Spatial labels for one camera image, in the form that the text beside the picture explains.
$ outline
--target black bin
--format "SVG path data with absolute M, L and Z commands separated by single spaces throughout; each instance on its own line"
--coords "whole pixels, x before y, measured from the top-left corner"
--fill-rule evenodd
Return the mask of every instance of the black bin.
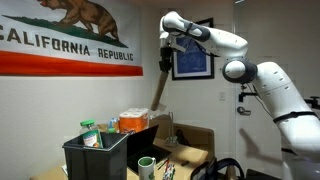
M 84 146 L 81 136 L 64 143 L 69 180 L 127 179 L 128 134 L 100 135 L 103 148 Z

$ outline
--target table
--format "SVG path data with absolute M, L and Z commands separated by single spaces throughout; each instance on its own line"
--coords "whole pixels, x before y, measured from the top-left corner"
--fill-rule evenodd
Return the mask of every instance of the table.
M 204 161 L 206 161 L 208 157 L 207 151 L 193 148 L 190 146 L 184 146 L 181 144 L 177 145 L 176 147 L 167 147 L 165 145 L 165 141 L 158 138 L 154 140 L 153 144 L 172 152 L 170 155 L 170 162 L 175 164 L 174 179 L 190 179 L 192 171 L 196 167 L 201 165 Z M 189 161 L 189 164 L 182 167 L 181 163 L 186 160 Z M 30 180 L 68 180 L 68 177 L 64 174 L 63 170 L 61 169 L 62 165 L 63 163 L 60 166 L 57 166 L 47 172 L 33 176 L 30 178 Z M 165 166 L 163 166 L 160 170 L 158 170 L 157 168 L 155 169 L 156 180 L 162 179 L 164 169 Z M 127 168 L 127 179 L 139 180 L 139 176 Z

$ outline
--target white mug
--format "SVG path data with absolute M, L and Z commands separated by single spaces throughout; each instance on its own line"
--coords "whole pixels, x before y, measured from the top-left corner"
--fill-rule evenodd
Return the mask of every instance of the white mug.
M 154 180 L 154 169 L 156 159 L 153 157 L 142 157 L 138 161 L 139 180 Z

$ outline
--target framed picture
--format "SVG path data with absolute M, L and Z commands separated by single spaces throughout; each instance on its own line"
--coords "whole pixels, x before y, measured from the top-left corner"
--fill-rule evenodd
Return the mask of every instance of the framed picture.
M 196 22 L 213 27 L 213 18 Z M 204 53 L 190 37 L 176 38 L 176 43 L 186 52 L 174 52 L 172 59 L 172 80 L 213 79 L 214 57 Z

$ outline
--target white wall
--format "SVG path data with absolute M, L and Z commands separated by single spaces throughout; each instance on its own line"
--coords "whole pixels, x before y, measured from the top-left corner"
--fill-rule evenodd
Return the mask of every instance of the white wall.
M 80 121 L 150 107 L 160 15 L 142 5 L 141 13 L 143 77 L 0 76 L 0 179 L 26 180 L 60 165 L 62 145 L 79 134 Z

